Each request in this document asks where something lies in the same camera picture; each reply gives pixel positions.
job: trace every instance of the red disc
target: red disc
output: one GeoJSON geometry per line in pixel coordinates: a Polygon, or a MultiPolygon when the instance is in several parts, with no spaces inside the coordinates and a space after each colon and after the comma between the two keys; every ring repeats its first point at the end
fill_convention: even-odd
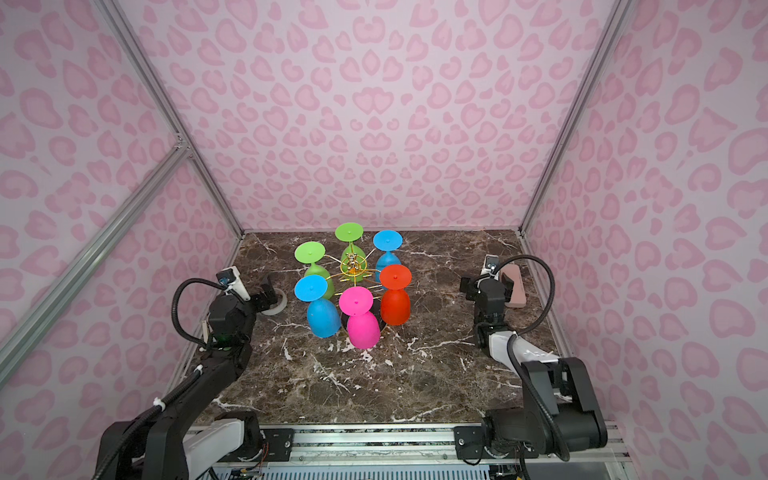
{"type": "Polygon", "coordinates": [[[404,265],[389,265],[384,267],[379,280],[390,290],[401,290],[411,283],[411,270],[404,265]]]}

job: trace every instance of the pink disc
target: pink disc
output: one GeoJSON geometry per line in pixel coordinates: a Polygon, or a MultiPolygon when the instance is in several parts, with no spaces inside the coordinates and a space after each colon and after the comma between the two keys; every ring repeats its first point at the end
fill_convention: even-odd
{"type": "Polygon", "coordinates": [[[346,324],[346,331],[349,334],[349,341],[355,348],[361,350],[373,348],[381,336],[379,322],[371,312],[352,315],[346,324]]]}
{"type": "Polygon", "coordinates": [[[353,286],[339,297],[339,308],[347,315],[362,315],[373,306],[373,294],[364,286],[353,286]]]}

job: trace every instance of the marble tabletop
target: marble tabletop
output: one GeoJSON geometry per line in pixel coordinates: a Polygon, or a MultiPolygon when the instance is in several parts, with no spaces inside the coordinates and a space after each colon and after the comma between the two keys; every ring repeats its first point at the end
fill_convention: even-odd
{"type": "MultiPolygon", "coordinates": [[[[462,274],[476,275],[485,254],[503,260],[520,254],[515,232],[409,231],[395,254],[413,274],[406,292],[412,315],[401,326],[387,326],[373,349],[355,349],[341,329],[328,339],[315,337],[306,322],[307,304],[293,295],[306,266],[293,251],[316,240],[329,255],[345,244],[332,233],[250,233],[235,264],[255,291],[266,274],[288,292],[286,309],[259,315],[253,331],[250,364],[197,420],[207,424],[225,410],[249,409],[267,423],[473,422],[486,409],[520,406],[519,379],[489,359],[472,341],[473,303],[458,292],[462,274]]],[[[356,242],[373,249],[373,233],[356,242]]],[[[370,257],[372,264],[381,252],[370,257]]],[[[319,264],[338,270],[333,260],[319,264]]],[[[508,309],[507,321],[523,327],[536,319],[541,304],[528,268],[521,263],[528,303],[508,309]]],[[[343,284],[336,283],[337,291],[343,284]]],[[[547,323],[526,336],[555,350],[547,323]]]]}

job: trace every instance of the blue disc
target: blue disc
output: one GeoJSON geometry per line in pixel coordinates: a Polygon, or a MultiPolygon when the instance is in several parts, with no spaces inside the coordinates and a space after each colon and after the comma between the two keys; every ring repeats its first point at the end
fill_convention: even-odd
{"type": "Polygon", "coordinates": [[[382,230],[373,236],[373,244],[385,252],[397,250],[402,246],[402,235],[394,230],[382,230]]]}
{"type": "Polygon", "coordinates": [[[314,302],[325,295],[326,290],[328,290],[328,282],[320,275],[305,276],[293,288],[296,298],[302,302],[314,302]]]}

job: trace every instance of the pink leopard print wall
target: pink leopard print wall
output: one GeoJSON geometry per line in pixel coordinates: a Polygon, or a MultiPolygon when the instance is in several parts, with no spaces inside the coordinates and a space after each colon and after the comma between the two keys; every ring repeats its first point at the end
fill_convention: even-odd
{"type": "Polygon", "coordinates": [[[174,140],[88,0],[0,5],[0,344],[174,140]]]}
{"type": "Polygon", "coordinates": [[[121,3],[247,229],[516,227],[612,0],[121,3]]]}
{"type": "Polygon", "coordinates": [[[643,0],[532,231],[641,478],[768,477],[768,3],[643,0]]]}
{"type": "MultiPolygon", "coordinates": [[[[162,396],[179,362],[177,285],[214,278],[236,242],[200,178],[180,167],[0,391],[0,477],[90,478],[104,429],[162,396]]],[[[191,331],[216,291],[187,290],[179,311],[191,331]]]]}

